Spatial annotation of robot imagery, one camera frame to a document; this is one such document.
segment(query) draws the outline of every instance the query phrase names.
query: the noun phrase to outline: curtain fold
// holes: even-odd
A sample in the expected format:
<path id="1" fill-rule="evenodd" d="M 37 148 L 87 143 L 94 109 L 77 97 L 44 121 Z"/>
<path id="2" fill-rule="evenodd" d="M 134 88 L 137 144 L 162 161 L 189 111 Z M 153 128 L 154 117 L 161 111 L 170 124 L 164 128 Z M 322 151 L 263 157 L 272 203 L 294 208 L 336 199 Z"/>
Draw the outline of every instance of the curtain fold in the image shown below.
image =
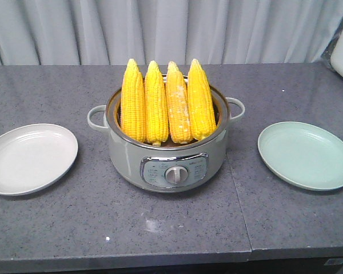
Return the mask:
<path id="1" fill-rule="evenodd" d="M 343 0 L 0 0 L 2 65 L 315 62 Z"/>

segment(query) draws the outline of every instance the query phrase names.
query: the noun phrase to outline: white plate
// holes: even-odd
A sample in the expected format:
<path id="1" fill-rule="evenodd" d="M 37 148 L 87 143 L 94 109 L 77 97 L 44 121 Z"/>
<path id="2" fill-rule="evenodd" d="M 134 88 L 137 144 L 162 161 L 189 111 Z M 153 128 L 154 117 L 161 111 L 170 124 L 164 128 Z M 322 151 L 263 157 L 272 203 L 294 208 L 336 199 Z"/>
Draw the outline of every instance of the white plate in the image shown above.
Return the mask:
<path id="1" fill-rule="evenodd" d="M 73 164 L 78 142 L 55 124 L 30 124 L 0 136 L 0 194 L 24 195 L 61 178 Z"/>
<path id="2" fill-rule="evenodd" d="M 260 133 L 258 149 L 273 173 L 290 184 L 316 191 L 343 187 L 343 142 L 322 128 L 276 123 Z"/>

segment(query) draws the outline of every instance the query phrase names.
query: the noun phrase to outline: gray countertop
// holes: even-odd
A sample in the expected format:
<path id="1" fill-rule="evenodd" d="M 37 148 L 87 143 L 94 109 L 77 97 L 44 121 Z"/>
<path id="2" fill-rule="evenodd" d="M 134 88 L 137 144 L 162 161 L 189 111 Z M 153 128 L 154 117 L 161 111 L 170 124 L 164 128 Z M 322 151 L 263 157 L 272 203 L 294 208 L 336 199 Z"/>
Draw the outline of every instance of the gray countertop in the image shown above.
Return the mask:
<path id="1" fill-rule="evenodd" d="M 320 63 L 204 68 L 213 86 L 244 102 L 246 116 L 216 176 L 157 194 L 124 180 L 107 137 L 86 123 L 119 88 L 125 66 L 0 66 L 0 135 L 54 123 L 79 143 L 58 182 L 0 196 L 0 273 L 343 256 L 343 188 L 293 187 L 268 170 L 256 145 L 266 126 L 285 120 L 343 140 L 343 79 Z"/>

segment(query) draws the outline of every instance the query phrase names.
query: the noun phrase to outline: cooked corn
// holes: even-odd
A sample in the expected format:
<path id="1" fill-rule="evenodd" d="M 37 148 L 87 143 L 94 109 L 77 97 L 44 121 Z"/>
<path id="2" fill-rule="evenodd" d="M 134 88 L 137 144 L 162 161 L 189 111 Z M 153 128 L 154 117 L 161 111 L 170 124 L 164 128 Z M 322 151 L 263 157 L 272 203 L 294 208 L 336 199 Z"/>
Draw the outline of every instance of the cooked corn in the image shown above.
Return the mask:
<path id="1" fill-rule="evenodd" d="M 134 59 L 129 59 L 121 91 L 121 129 L 129 137 L 146 139 L 145 92 L 142 74 Z"/>
<path id="2" fill-rule="evenodd" d="M 203 140 L 215 131 L 211 89 L 197 59 L 192 60 L 188 72 L 188 110 L 194 139 Z"/>
<path id="3" fill-rule="evenodd" d="M 146 141 L 160 146 L 169 136 L 165 86 L 158 64 L 151 61 L 145 76 Z"/>
<path id="4" fill-rule="evenodd" d="M 193 137 L 190 132 L 187 87 L 183 73 L 173 61 L 167 67 L 165 90 L 170 137 L 174 143 L 189 143 Z"/>

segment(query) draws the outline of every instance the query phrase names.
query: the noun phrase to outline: light green plate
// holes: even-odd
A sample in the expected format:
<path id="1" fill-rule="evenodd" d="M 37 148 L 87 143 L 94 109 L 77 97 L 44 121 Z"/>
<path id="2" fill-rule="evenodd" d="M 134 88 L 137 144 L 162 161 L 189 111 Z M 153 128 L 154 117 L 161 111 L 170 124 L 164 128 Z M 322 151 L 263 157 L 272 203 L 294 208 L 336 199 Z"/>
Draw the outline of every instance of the light green plate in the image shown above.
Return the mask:
<path id="1" fill-rule="evenodd" d="M 265 164 L 282 180 L 307 190 L 343 187 L 343 141 L 322 128 L 281 122 L 258 138 Z"/>

